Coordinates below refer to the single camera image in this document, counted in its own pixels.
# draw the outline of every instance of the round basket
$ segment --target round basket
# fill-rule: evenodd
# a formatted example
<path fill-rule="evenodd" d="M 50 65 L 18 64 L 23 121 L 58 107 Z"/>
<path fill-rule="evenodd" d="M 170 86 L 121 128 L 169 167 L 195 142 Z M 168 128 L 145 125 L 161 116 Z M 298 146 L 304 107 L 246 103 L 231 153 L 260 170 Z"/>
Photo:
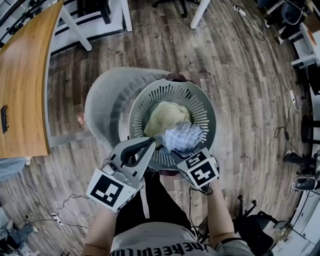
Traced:
<path fill-rule="evenodd" d="M 210 149 L 216 133 L 214 108 L 205 92 L 194 83 L 157 80 L 148 85 L 136 98 L 129 116 L 130 138 L 143 137 L 151 113 L 160 102 L 173 102 L 188 109 L 191 122 L 204 129 L 201 142 Z M 149 162 L 154 170 L 178 170 L 171 156 L 154 151 Z"/>

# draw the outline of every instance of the wooden floor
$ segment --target wooden floor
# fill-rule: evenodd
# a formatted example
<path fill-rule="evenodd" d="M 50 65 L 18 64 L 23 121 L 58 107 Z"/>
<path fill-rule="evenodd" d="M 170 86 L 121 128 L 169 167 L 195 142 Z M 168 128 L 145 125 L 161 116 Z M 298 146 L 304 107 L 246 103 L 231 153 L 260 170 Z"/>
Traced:
<path fill-rule="evenodd" d="M 286 123 L 291 99 L 268 43 L 248 32 L 229 0 L 211 0 L 196 30 L 189 27 L 196 12 L 190 3 L 188 17 L 182 19 L 179 1 L 160 4 L 157 9 L 151 7 L 151 0 L 130 2 L 133 32 L 91 41 L 91 52 L 76 46 L 51 58 L 48 105 L 52 135 L 86 129 L 78 124 L 77 114 L 84 111 L 90 86 L 106 70 L 128 66 L 180 72 L 200 85 L 212 101 L 217 120 L 212 154 L 220 166 L 230 213 L 237 215 L 237 196 L 242 194 L 247 205 L 257 200 L 256 212 L 263 210 L 276 219 L 288 220 L 299 198 L 291 188 L 296 167 L 282 163 L 291 146 L 283 133 L 276 139 L 274 132 Z M 239 0 L 238 4 L 260 28 L 264 14 L 254 1 Z M 289 88 L 300 99 L 301 85 L 296 85 L 290 65 L 294 52 L 289 44 L 275 42 L 275 32 L 273 28 L 267 36 Z M 300 153 L 307 151 L 300 140 L 303 111 L 290 109 L 287 128 Z M 54 147 L 49 156 L 33 158 L 23 174 L 43 206 L 56 212 L 70 194 L 85 194 L 94 169 L 106 156 L 102 145 L 91 137 Z M 189 186 L 180 177 L 162 181 L 189 213 Z M 25 215 L 30 221 L 49 218 L 34 200 L 18 175 L 0 182 L 0 201 L 16 223 Z M 207 213 L 206 197 L 192 192 L 191 204 L 193 221 L 199 224 Z M 65 205 L 87 225 L 98 209 L 95 202 L 83 198 L 70 199 Z M 60 212 L 65 222 L 81 225 L 66 209 Z M 48 256 L 62 251 L 79 255 L 82 251 L 86 228 L 71 227 L 73 235 L 69 235 L 52 221 L 34 225 L 39 232 L 28 239 L 33 250 Z"/>

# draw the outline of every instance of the white table leg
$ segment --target white table leg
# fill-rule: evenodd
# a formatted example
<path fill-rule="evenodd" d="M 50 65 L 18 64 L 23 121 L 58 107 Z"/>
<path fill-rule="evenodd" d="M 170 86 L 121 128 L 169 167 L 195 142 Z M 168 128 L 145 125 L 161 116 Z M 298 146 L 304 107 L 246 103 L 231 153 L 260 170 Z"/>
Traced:
<path fill-rule="evenodd" d="M 317 58 L 316 55 L 310 54 L 309 56 L 306 56 L 306 57 L 303 57 L 303 58 L 299 58 L 299 59 L 297 59 L 295 61 L 292 61 L 291 65 L 293 66 L 293 65 L 299 64 L 301 62 L 306 62 L 306 61 L 309 61 L 309 60 L 312 60 L 312 59 L 316 59 L 316 58 Z"/>
<path fill-rule="evenodd" d="M 301 35 L 301 34 L 302 34 L 302 32 L 299 31 L 299 32 L 293 34 L 292 36 L 290 36 L 288 39 L 291 41 L 292 39 L 296 38 L 297 36 L 299 36 L 299 35 Z"/>
<path fill-rule="evenodd" d="M 198 7 L 198 10 L 196 10 L 196 13 L 192 19 L 191 25 L 190 27 L 192 29 L 195 29 L 202 17 L 202 15 L 204 15 L 204 12 L 209 4 L 210 0 L 201 0 L 200 5 Z"/>
<path fill-rule="evenodd" d="M 275 9 L 277 9 L 280 5 L 282 5 L 285 1 L 284 0 L 280 0 L 279 2 L 277 2 L 274 6 L 272 6 L 269 10 L 266 11 L 266 14 L 270 14 L 272 13 Z"/>
<path fill-rule="evenodd" d="M 92 133 L 89 130 L 86 130 L 86 131 L 75 132 L 75 133 L 70 133 L 66 135 L 48 137 L 48 142 L 49 142 L 49 147 L 53 148 L 62 144 L 79 141 L 91 136 L 93 136 Z"/>
<path fill-rule="evenodd" d="M 122 7 L 122 12 L 123 12 L 124 22 L 126 25 L 126 30 L 128 30 L 128 32 L 131 32 L 132 31 L 132 24 L 131 24 L 128 0 L 121 0 L 121 7 Z"/>
<path fill-rule="evenodd" d="M 83 45 L 83 47 L 87 51 L 92 50 L 92 46 L 89 43 L 89 41 L 81 34 L 81 31 L 77 25 L 77 23 L 74 21 L 74 19 L 71 17 L 70 13 L 66 9 L 66 7 L 62 6 L 61 9 L 61 19 L 67 24 L 67 26 L 70 28 L 70 30 L 77 36 L 80 43 Z"/>

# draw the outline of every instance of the yellow cloth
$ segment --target yellow cloth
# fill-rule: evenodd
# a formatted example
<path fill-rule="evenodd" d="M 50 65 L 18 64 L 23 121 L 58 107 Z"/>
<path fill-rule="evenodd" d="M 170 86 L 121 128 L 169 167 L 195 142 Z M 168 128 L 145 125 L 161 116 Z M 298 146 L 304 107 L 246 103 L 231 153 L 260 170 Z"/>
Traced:
<path fill-rule="evenodd" d="M 152 112 L 144 134 L 148 137 L 165 134 L 166 130 L 173 129 L 178 122 L 191 122 L 189 111 L 184 106 L 163 101 Z"/>

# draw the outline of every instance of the t-shirt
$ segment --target t-shirt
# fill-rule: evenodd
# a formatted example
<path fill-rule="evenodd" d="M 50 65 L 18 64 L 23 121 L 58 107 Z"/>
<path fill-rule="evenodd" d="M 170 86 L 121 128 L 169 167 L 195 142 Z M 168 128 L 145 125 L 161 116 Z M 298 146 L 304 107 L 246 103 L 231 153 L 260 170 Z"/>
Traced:
<path fill-rule="evenodd" d="M 186 228 L 166 223 L 149 222 L 118 234 L 110 256 L 254 256 L 241 239 L 226 239 L 212 249 L 197 242 Z"/>

